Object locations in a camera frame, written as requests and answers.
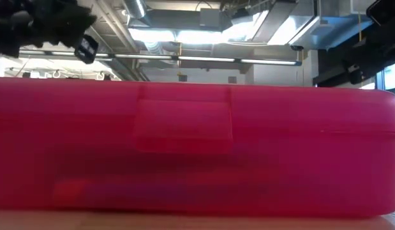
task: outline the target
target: pink plastic case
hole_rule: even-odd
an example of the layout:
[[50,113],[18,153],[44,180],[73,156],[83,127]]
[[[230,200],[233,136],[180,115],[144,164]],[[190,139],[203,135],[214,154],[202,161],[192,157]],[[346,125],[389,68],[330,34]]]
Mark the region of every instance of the pink plastic case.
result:
[[395,95],[0,78],[0,208],[395,210]]

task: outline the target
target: white wall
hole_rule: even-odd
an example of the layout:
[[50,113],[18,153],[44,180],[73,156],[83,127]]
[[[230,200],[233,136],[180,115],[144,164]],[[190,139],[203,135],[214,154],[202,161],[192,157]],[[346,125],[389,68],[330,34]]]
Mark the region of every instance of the white wall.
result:
[[197,68],[143,68],[146,76],[153,82],[179,82],[177,73],[187,75],[187,82],[228,84],[228,77],[237,77],[238,84],[245,84],[245,75],[239,70],[209,70]]
[[312,86],[318,75],[318,51],[311,50],[302,66],[253,65],[254,84],[269,86]]

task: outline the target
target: fluorescent light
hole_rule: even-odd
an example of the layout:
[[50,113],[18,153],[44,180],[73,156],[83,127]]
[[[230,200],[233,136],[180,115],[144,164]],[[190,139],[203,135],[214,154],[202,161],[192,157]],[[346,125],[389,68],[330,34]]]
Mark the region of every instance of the fluorescent light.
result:
[[157,60],[170,60],[171,56],[164,55],[143,55],[143,54],[116,54],[116,58],[133,58],[133,59],[157,59]]
[[95,57],[97,57],[97,58],[108,58],[109,55],[108,54],[96,54]]
[[180,31],[177,41],[185,44],[217,44],[222,42],[221,32]]
[[169,30],[129,29],[132,38],[141,42],[172,42],[174,34]]
[[96,61],[113,61],[112,58],[102,58],[102,57],[101,58],[96,57],[95,60]]
[[179,60],[234,62],[234,58],[222,58],[222,57],[187,57],[187,56],[179,56]]
[[296,65],[296,61],[277,61],[277,60],[259,60],[259,59],[242,59],[241,63],[251,64],[268,64],[268,65]]
[[288,44],[292,45],[294,44],[298,39],[300,39],[304,34],[310,30],[317,22],[319,22],[320,17],[317,16],[315,17],[303,30],[301,30],[299,33],[297,33],[296,36],[292,40],[288,42]]
[[58,55],[58,56],[74,56],[75,54],[73,52],[51,52],[53,55]]
[[20,54],[25,54],[25,55],[42,55],[45,54],[44,51],[38,51],[38,50],[20,50]]
[[289,16],[284,23],[274,33],[272,38],[267,43],[268,45],[285,45],[287,44],[298,32],[297,25],[292,16]]
[[267,18],[267,15],[269,13],[269,10],[263,11],[257,20],[254,23],[254,26],[251,28],[250,32],[246,36],[246,41],[251,40],[254,38],[258,30],[260,29],[261,25],[264,23],[265,19]]

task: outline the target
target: black equipment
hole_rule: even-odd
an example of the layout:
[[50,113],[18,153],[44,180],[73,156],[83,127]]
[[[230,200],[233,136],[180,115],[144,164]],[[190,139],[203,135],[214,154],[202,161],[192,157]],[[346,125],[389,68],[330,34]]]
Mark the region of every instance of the black equipment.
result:
[[319,87],[331,87],[335,82],[358,84],[395,63],[395,0],[375,1],[366,15],[373,21],[374,29],[342,54],[340,69],[332,69],[334,75],[325,73],[315,77],[314,84]]
[[0,0],[0,53],[18,58],[23,46],[61,42],[90,64],[98,43],[84,33],[95,22],[91,9],[77,0]]

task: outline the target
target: table surface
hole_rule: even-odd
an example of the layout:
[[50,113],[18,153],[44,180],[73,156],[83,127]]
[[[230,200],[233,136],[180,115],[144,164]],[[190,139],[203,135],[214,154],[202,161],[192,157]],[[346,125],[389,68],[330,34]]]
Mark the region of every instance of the table surface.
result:
[[363,220],[294,218],[209,218],[127,213],[0,211],[0,230],[395,230],[395,213]]

